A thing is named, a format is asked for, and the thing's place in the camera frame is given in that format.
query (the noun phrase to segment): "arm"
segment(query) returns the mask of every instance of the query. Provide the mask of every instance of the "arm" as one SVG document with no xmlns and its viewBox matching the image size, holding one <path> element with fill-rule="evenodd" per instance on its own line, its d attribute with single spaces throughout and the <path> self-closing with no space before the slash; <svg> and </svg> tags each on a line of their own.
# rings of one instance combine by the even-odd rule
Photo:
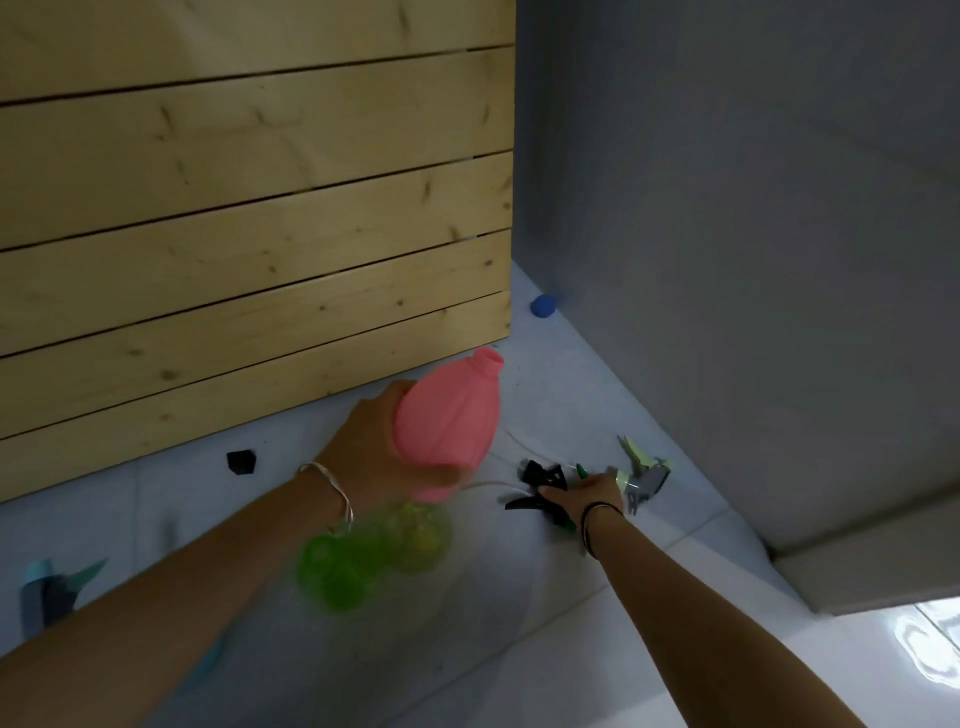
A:
<svg viewBox="0 0 960 728">
<path fill-rule="evenodd" d="M 468 475 L 400 460 L 392 422 L 410 386 L 394 382 L 360 402 L 317 457 L 357 514 Z M 312 468 L 255 500 L 0 660 L 0 725 L 136 724 L 283 561 L 343 515 L 343 499 Z"/>
<path fill-rule="evenodd" d="M 580 523 L 603 501 L 622 508 L 608 475 L 580 491 L 542 488 Z M 863 723 L 796 655 L 675 563 L 610 508 L 594 508 L 590 545 L 650 650 L 690 728 L 782 726 L 863 728 Z"/>
</svg>

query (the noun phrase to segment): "forearm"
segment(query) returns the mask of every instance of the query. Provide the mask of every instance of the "forearm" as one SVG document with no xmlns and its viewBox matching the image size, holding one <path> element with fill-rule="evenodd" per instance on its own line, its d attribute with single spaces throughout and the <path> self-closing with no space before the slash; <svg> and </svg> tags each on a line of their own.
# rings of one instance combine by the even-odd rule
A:
<svg viewBox="0 0 960 728">
<path fill-rule="evenodd" d="M 691 728 L 861 728 L 790 650 L 613 510 L 589 535 L 614 590 Z"/>
<path fill-rule="evenodd" d="M 0 661 L 0 724 L 135 724 L 342 510 L 304 473 L 22 645 Z"/>
</svg>

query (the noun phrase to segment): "hand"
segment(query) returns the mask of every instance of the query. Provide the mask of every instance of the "hand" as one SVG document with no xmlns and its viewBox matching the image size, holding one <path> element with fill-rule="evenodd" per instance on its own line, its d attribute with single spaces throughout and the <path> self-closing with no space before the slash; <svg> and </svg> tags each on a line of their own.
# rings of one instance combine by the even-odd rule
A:
<svg viewBox="0 0 960 728">
<path fill-rule="evenodd" d="M 358 514 L 417 491 L 452 488 L 466 482 L 470 468 L 412 465 L 394 445 L 394 415 L 400 400 L 416 384 L 397 380 L 375 400 L 360 400 L 317 462 L 340 481 Z M 320 475 L 316 470 L 306 471 Z"/>
<path fill-rule="evenodd" d="M 580 528 L 580 522 L 583 520 L 584 509 L 591 503 L 600 501 L 623 510 L 623 494 L 620 493 L 620 486 L 616 484 L 616 478 L 608 473 L 592 475 L 575 491 L 544 486 L 540 488 L 539 493 L 551 503 L 562 506 L 577 528 Z"/>
</svg>

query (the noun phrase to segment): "wooden plank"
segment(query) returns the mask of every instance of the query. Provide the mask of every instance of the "wooden plank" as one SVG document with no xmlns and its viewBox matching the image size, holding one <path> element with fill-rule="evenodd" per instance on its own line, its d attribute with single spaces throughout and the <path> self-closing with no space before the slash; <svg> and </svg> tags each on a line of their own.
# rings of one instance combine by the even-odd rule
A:
<svg viewBox="0 0 960 728">
<path fill-rule="evenodd" d="M 513 155 L 0 254 L 0 355 L 365 265 L 513 222 Z"/>
<path fill-rule="evenodd" d="M 3 440 L 0 500 L 395 375 L 509 332 L 510 294 L 502 292 Z"/>
<path fill-rule="evenodd" d="M 0 101 L 514 42 L 515 0 L 0 0 Z"/>
<path fill-rule="evenodd" d="M 0 109 L 0 248 L 514 145 L 512 48 Z"/>
<path fill-rule="evenodd" d="M 0 359 L 0 437 L 510 287 L 510 233 Z"/>
</svg>

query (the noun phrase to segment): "grey wall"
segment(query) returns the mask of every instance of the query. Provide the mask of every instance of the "grey wall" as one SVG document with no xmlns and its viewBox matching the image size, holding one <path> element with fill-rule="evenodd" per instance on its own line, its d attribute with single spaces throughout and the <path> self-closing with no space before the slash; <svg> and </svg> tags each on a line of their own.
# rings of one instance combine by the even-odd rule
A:
<svg viewBox="0 0 960 728">
<path fill-rule="evenodd" d="M 776 548 L 960 475 L 956 5 L 519 2 L 515 258 Z"/>
</svg>

